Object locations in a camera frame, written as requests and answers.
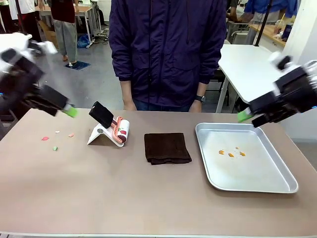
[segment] black pole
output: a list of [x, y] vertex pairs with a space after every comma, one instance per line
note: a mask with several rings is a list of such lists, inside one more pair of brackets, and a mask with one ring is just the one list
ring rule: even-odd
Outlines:
[[21, 24], [22, 33], [26, 34], [25, 29], [24, 29], [24, 25], [23, 25], [23, 19], [22, 19], [22, 13], [21, 13], [21, 9], [20, 9], [19, 0], [15, 0], [15, 5], [16, 5], [16, 9], [18, 11], [18, 19], [20, 19], [19, 22]]
[[260, 39], [261, 39], [261, 36], [263, 34], [263, 30], [264, 30], [264, 27], [265, 27], [265, 24], [266, 24], [268, 15], [269, 15], [269, 11], [271, 11], [271, 8], [272, 8], [272, 4], [273, 4], [273, 0], [269, 0], [269, 4], [267, 5], [267, 10], [266, 10], [263, 22], [262, 22], [262, 26], [261, 26], [259, 35], [258, 35], [258, 39], [257, 39], [257, 42], [256, 42], [256, 44], [254, 46], [259, 46]]

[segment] tray rim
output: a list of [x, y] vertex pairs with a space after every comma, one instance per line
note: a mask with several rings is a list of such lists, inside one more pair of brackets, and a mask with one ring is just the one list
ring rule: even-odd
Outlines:
[[205, 159], [203, 158], [203, 149], [202, 149], [202, 146], [201, 146], [201, 142], [200, 142], [200, 139], [199, 139], [199, 136], [198, 136], [198, 130], [197, 130], [197, 127], [201, 124], [221, 124], [221, 125], [226, 125], [226, 124], [230, 124], [230, 125], [252, 125], [252, 124], [249, 124], [249, 123], [217, 123], [217, 122], [201, 122], [201, 123], [198, 123], [196, 126], [195, 126], [195, 133], [196, 133], [196, 137], [197, 137], [197, 141], [198, 141], [198, 145], [199, 145], [199, 149], [200, 149], [200, 153], [201, 153], [201, 157], [202, 157], [202, 160], [204, 162], [204, 167], [205, 167], [205, 171], [206, 171], [206, 176], [208, 178], [208, 181], [211, 183], [212, 186], [214, 186], [215, 188], [217, 188], [218, 190], [222, 190], [222, 191], [234, 191], [234, 192], [261, 192], [261, 193], [276, 193], [276, 194], [294, 194], [296, 192], [298, 192], [298, 189], [299, 189], [299, 185], [298, 185], [298, 182], [296, 180], [296, 178], [294, 177], [294, 175], [292, 174], [292, 172], [289, 170], [289, 168], [287, 167], [287, 165], [285, 164], [284, 160], [281, 158], [281, 156], [279, 155], [279, 153], [277, 152], [277, 150], [275, 149], [275, 147], [272, 145], [271, 141], [268, 139], [267, 135], [264, 133], [264, 131], [260, 128], [260, 127], [257, 127], [257, 129], [259, 129], [263, 135], [266, 137], [266, 139], [268, 140], [268, 142], [270, 143], [270, 145], [272, 146], [272, 148], [274, 149], [274, 151], [278, 154], [278, 156], [280, 157], [280, 160], [282, 161], [283, 165], [286, 167], [288, 173], [291, 175], [291, 177], [293, 178], [293, 180], [295, 181], [296, 183], [296, 189], [295, 190], [292, 190], [290, 192], [273, 192], [273, 191], [250, 191], [250, 190], [240, 190], [240, 189], [226, 189], [226, 188], [222, 188], [222, 187], [219, 187], [217, 184], [215, 184], [210, 176], [208, 175], [208, 169], [207, 169], [207, 166], [206, 166], [206, 162], [205, 162]]

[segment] white holder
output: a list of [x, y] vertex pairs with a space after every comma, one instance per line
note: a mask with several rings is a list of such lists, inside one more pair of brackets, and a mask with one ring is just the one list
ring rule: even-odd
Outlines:
[[113, 128], [110, 126], [108, 129], [104, 128], [100, 123], [93, 129], [91, 136], [89, 137], [87, 145], [89, 145], [94, 139], [96, 139], [99, 135], [106, 135], [116, 146], [122, 147], [124, 143], [119, 144], [112, 137]]

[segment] red shirt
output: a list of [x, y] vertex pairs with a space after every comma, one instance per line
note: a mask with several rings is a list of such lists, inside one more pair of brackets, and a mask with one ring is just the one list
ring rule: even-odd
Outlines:
[[52, 17], [54, 20], [75, 23], [75, 9], [72, 0], [52, 0]]

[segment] silver baking tray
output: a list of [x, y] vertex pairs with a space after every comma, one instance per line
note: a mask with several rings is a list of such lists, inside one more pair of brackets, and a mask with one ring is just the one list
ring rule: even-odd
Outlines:
[[260, 128], [200, 123], [195, 130], [208, 180], [217, 189], [297, 192], [297, 181]]

